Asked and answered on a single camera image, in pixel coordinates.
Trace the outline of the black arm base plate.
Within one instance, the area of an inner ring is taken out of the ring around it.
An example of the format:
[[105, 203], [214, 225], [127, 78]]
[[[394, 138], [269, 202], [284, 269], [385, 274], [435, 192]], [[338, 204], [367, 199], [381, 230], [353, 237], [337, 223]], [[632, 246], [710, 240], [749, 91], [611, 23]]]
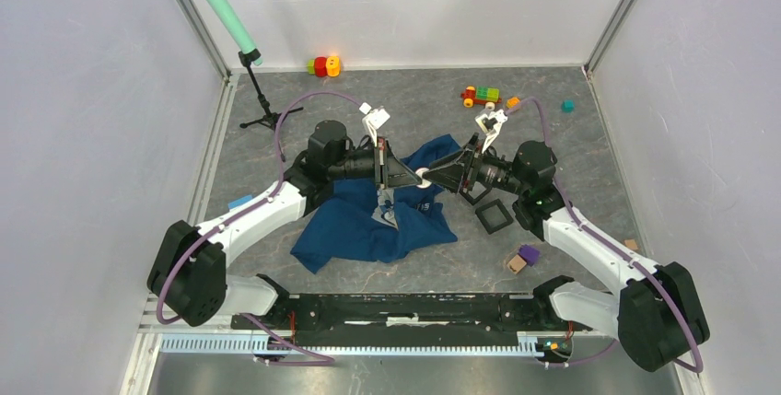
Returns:
[[298, 294], [258, 320], [300, 346], [511, 346], [520, 332], [585, 330], [531, 294]]

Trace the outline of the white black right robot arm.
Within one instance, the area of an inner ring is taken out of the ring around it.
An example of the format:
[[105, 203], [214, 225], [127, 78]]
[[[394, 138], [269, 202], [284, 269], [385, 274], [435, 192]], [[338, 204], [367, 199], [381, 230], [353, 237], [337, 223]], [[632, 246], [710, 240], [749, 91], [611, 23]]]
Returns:
[[524, 142], [505, 160], [473, 138], [418, 172], [451, 192], [480, 184], [515, 194], [512, 210], [519, 224], [605, 286], [596, 291], [564, 276], [539, 286], [531, 305], [539, 326], [554, 329], [572, 321], [609, 335], [648, 372], [674, 363], [701, 373], [699, 346], [710, 330], [690, 272], [675, 261], [662, 265], [640, 255], [593, 226], [560, 189], [555, 164], [544, 141]]

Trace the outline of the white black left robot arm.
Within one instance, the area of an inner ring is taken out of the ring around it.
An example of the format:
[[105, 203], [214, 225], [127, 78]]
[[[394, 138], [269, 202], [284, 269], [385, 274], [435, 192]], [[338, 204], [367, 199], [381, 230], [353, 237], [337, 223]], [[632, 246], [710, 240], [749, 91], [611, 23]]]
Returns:
[[183, 220], [172, 224], [147, 278], [157, 296], [158, 322], [197, 327], [217, 315], [249, 313], [267, 328], [282, 326], [289, 304], [271, 281], [230, 276], [228, 266], [279, 227], [316, 210], [331, 197], [338, 180], [369, 180], [380, 190], [423, 184], [393, 155], [385, 138], [372, 137], [362, 148], [350, 143], [341, 122], [320, 122], [306, 150], [265, 192], [198, 225]]

